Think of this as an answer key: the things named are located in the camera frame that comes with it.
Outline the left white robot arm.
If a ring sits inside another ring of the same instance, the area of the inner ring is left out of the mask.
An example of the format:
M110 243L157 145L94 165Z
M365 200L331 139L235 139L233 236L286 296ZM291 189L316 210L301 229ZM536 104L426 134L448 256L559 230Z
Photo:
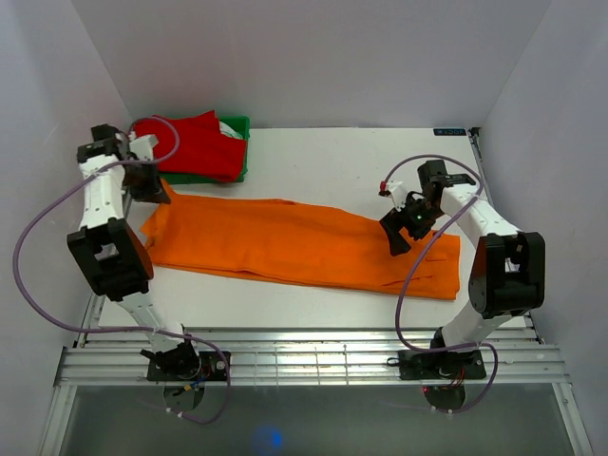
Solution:
M123 308L138 327L149 328L142 355L171 379L199 374L201 357L183 339L181 324L166 319L150 293L151 258L124 213L124 200L168 204L154 160L153 135L122 133L109 124L92 127L92 142L79 146L77 162L87 184L79 228L67 236L69 251L92 291Z

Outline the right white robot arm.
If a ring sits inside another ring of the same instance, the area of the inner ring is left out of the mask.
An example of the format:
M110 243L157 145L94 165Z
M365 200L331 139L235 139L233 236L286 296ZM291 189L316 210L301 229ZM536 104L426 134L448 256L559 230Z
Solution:
M418 159L419 190L408 191L391 176L381 181L379 194L391 199L393 207L380 224L394 257L409 252L414 240L427 241L413 272L452 225L475 249L467 302L437 332L438 346L403 343L408 352L429 357L435 374L450 377L463 366L463 353L475 352L503 323L542 305L545 241L540 233L525 232L501 216L484 199L483 180L471 167L461 163L461 173L450 173L447 156L423 154Z

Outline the orange trousers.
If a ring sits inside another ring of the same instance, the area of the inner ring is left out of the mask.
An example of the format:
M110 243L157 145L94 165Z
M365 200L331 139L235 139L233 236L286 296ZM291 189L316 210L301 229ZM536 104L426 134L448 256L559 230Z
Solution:
M284 199L221 199L167 192L141 227L152 262L213 276L453 300L460 290L461 240L443 235L417 271L427 244L391 256L378 221Z

